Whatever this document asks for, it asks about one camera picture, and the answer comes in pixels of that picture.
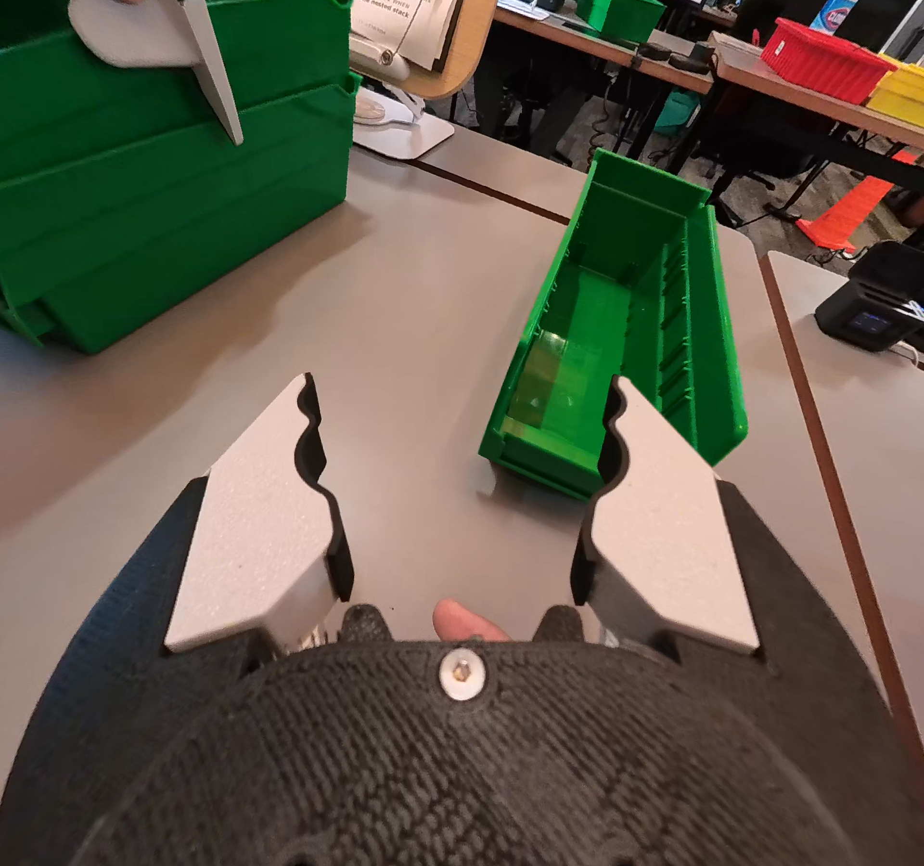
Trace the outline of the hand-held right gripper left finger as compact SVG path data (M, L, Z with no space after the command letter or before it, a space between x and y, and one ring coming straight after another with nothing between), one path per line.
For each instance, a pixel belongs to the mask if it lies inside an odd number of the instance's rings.
M320 647L354 569L312 375L283 388L206 477L165 646L190 652L256 632L274 654Z

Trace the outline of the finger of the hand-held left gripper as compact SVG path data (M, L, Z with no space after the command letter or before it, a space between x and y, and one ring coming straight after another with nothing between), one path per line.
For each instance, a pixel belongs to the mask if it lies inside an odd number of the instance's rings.
M244 142L237 105L206 0L69 0L77 36L123 69L187 68L233 144Z

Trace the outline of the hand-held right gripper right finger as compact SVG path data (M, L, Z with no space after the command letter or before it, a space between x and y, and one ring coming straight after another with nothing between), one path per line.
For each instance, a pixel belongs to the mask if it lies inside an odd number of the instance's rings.
M683 636L759 648L713 468L626 378L614 378L571 566L571 595L618 642Z

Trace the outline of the person's right hand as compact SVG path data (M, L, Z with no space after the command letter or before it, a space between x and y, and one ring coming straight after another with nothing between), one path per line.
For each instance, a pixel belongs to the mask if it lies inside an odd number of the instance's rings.
M433 629L442 641L510 641L499 626L454 599L440 600L433 608Z

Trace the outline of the black charger box with display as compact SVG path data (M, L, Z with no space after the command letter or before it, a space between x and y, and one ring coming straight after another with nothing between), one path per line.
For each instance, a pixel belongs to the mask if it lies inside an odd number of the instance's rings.
M814 311L826 336L868 352L900 342L922 352L923 251L887 240L868 248L847 282Z

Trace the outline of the orange traffic cone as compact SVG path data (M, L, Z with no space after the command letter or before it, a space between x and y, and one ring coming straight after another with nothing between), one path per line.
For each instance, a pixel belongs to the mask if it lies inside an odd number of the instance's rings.
M855 247L850 237L894 187L884 179L865 177L817 219L797 219L796 227L815 247L849 261L859 259L864 250Z

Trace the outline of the black office chair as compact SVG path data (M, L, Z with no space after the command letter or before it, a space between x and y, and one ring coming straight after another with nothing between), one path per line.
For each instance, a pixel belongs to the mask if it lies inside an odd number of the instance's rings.
M689 156L721 168L710 204L720 224L737 229L744 222L722 199L733 182L788 180L805 173L813 162L809 151L813 138L828 136L834 122L756 90L723 81L718 87L689 134Z

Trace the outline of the teal bag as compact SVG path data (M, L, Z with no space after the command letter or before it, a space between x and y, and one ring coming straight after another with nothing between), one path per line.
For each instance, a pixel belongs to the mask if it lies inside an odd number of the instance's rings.
M688 125L697 113L701 97L692 90L673 88L655 124L653 132L665 137L675 137Z

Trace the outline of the wooden-top table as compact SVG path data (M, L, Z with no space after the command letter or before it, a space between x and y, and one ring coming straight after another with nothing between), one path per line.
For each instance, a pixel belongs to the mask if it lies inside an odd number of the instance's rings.
M812 165L800 175L803 181L793 196L779 206L765 205L763 216L794 223L796 217L792 208L795 203L829 165L845 167L865 177L884 179L905 189L922 192L922 165L903 164L898 160L899 152L905 148L922 151L922 128L891 120L864 106L851 105L791 85L775 74L758 55L746 52L733 43L717 43L714 58L714 80L708 97L718 92L718 82L723 81L811 110L834 122L834 129L828 136L813 138L808 148L813 154Z
M639 130L629 145L627 156L633 160L639 160L643 154L672 89L689 90L704 96L709 93L713 84L709 66L705 73L697 74L674 67L668 61L655 61L637 56L636 49L595 38L586 34L583 29L570 28L568 23L577 23L577 17L550 14L539 19L522 15L498 4L493 18L534 37L550 40L619 67L626 67L635 75L631 78L632 82L637 82L641 78L656 81L653 84L653 99L644 110Z

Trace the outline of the black small device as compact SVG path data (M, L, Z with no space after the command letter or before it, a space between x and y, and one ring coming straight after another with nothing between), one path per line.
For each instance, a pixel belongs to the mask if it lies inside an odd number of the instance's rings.
M703 42L692 45L689 53L683 54L654 42L644 42L636 49L638 57L667 65L686 72L705 75L710 72L714 48Z

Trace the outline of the red plastic bin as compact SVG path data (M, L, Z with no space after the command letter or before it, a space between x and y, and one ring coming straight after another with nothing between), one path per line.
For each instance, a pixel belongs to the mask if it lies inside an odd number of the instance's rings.
M861 105L895 70L890 60L784 17L760 59L781 79L839 101Z

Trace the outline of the yellow plastic bin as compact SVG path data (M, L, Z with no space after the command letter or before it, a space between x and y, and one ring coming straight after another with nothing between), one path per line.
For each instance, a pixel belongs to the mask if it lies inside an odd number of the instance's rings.
M884 116L923 127L923 66L884 55L891 71L878 83L866 107Z

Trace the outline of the white canister blue label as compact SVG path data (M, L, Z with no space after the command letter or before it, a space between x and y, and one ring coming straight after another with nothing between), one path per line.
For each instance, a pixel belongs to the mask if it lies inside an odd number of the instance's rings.
M860 0L826 0L809 24L812 30L833 37Z

